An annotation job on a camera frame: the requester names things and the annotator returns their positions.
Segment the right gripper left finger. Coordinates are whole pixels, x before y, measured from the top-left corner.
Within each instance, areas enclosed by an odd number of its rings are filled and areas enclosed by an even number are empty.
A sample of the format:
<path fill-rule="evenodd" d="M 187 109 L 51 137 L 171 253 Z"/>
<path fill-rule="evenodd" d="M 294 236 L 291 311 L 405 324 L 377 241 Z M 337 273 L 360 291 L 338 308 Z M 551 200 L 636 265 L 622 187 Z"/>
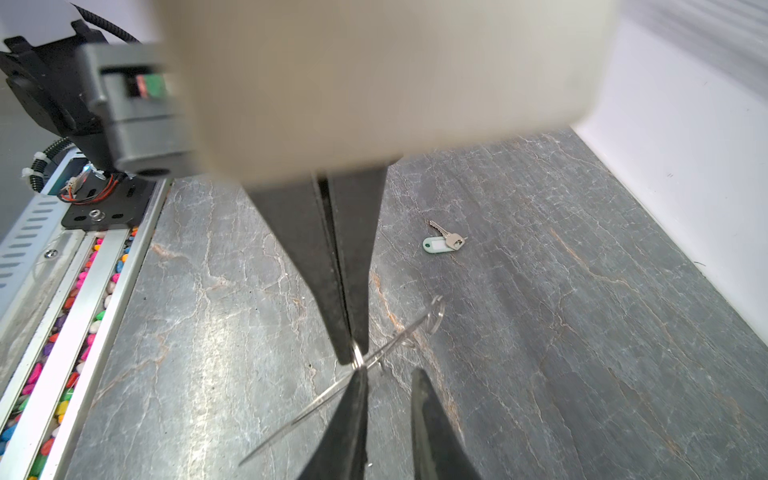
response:
<path fill-rule="evenodd" d="M 299 479 L 363 479 L 367 462 L 369 381 L 357 371 Z"/>

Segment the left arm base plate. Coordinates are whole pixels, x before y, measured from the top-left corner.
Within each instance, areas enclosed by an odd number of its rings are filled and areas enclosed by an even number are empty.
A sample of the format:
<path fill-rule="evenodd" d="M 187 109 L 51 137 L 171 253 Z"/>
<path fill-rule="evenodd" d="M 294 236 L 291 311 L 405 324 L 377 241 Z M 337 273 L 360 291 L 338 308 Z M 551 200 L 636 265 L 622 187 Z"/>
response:
<path fill-rule="evenodd" d="M 156 182 L 126 177 L 104 199 L 69 206 L 60 224 L 66 230 L 85 232 L 138 227 L 156 186 Z"/>

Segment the key with white-green tag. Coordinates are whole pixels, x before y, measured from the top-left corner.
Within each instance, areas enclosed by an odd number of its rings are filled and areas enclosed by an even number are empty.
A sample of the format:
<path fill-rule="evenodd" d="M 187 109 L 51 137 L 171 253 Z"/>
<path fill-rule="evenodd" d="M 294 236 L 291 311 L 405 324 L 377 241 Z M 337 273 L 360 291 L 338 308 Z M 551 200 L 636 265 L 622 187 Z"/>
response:
<path fill-rule="evenodd" d="M 452 253 L 460 250 L 466 243 L 466 238 L 458 233 L 449 232 L 433 220 L 428 221 L 428 225 L 436 230 L 439 235 L 425 238 L 422 241 L 422 248 L 429 254 Z"/>

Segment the large toothed metal keyring disc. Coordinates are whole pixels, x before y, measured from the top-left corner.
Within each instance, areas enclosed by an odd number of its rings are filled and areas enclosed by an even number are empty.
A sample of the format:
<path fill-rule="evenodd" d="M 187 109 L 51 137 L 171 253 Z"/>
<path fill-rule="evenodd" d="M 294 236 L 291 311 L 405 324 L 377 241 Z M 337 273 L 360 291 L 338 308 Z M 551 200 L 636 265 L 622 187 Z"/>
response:
<path fill-rule="evenodd" d="M 409 324 L 403 330 L 399 331 L 394 337 L 392 337 L 388 342 L 379 347 L 373 353 L 368 354 L 366 357 L 358 356 L 358 358 L 353 362 L 353 369 L 351 371 L 349 371 L 339 380 L 335 381 L 326 390 L 315 397 L 291 420 L 276 429 L 273 433 L 269 434 L 260 444 L 254 447 L 242 460 L 240 460 L 237 466 L 242 467 L 246 463 L 252 461 L 263 450 L 271 447 L 275 442 L 293 431 L 299 424 L 304 422 L 310 416 L 314 415 L 331 400 L 341 395 L 357 371 L 371 371 L 375 366 L 381 364 L 387 356 L 389 356 L 399 347 L 408 344 L 410 344 L 412 347 L 412 345 L 415 343 L 414 335 L 418 331 L 424 331 L 428 335 L 433 335 L 439 329 L 444 316 L 444 297 L 442 295 L 435 296 L 429 303 L 423 315 L 421 315 L 417 320 Z"/>

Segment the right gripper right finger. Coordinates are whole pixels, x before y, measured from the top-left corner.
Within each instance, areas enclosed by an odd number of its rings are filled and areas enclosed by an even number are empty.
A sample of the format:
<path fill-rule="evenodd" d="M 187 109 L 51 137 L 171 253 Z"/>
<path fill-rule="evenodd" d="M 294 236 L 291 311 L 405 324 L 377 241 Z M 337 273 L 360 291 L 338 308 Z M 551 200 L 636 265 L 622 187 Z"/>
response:
<path fill-rule="evenodd" d="M 411 388 L 414 478 L 480 479 L 425 370 L 412 372 Z"/>

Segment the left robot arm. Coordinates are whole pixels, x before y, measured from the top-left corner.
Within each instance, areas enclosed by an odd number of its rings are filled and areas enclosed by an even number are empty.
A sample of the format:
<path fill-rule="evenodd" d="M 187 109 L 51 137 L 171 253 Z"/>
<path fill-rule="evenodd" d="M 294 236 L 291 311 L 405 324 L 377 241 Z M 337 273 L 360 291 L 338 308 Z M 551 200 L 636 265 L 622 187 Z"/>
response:
<path fill-rule="evenodd" d="M 155 51 L 99 15 L 67 1 L 3 2 L 1 70 L 27 114 L 111 181 L 199 172 Z M 386 176 L 375 166 L 247 191 L 343 364 L 369 350 L 369 269 Z"/>

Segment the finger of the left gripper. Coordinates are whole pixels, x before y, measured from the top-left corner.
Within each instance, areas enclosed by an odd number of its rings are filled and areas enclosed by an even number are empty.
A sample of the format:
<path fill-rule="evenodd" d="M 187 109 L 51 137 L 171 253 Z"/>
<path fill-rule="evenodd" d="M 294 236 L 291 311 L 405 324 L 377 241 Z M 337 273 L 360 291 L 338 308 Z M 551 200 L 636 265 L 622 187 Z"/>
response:
<path fill-rule="evenodd" d="M 380 166 L 327 180 L 343 311 L 363 354 L 369 351 L 368 284 L 387 171 Z"/>
<path fill-rule="evenodd" d="M 312 293 L 337 360 L 350 364 L 352 337 L 319 183 L 245 191 Z"/>

